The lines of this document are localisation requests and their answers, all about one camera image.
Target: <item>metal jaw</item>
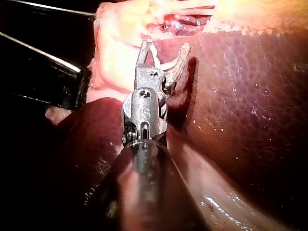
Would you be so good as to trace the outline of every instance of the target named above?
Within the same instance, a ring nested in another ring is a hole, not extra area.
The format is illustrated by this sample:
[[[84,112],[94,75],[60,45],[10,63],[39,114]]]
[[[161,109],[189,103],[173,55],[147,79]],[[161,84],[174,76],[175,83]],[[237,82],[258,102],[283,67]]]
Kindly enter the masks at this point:
[[[124,146],[137,140],[160,139],[166,132],[166,100],[182,75],[191,49],[185,42],[175,66],[164,72],[145,64],[152,45],[150,38],[142,42],[135,69],[134,91],[123,102]]]

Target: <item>screw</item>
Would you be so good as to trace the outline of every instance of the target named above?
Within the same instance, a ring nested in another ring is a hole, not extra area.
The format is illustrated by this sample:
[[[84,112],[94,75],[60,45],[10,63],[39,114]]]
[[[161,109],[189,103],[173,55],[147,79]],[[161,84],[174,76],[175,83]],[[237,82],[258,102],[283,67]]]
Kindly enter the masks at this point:
[[[146,99],[150,97],[150,92],[148,90],[140,91],[139,97],[142,99]]]

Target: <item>dark background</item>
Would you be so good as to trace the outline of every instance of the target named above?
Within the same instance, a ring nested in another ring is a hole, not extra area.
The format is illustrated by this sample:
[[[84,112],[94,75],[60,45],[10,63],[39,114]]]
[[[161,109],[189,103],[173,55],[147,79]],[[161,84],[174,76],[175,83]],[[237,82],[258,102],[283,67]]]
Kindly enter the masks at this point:
[[[39,4],[94,13],[99,0],[29,0]],[[90,63],[94,54],[92,19],[67,13],[60,16],[46,12],[39,20],[21,18],[18,11],[6,10],[0,2],[0,31],[31,46],[65,58],[79,66]],[[8,57],[1,54],[2,93],[14,85],[5,79],[18,81],[20,65],[4,65]],[[30,78],[29,70],[22,78]],[[2,151],[0,164],[1,226],[13,228],[71,227],[61,220],[57,209],[45,201],[41,184],[45,183],[41,170],[48,164],[56,148],[55,127],[45,118],[46,104],[22,97],[2,98]]]

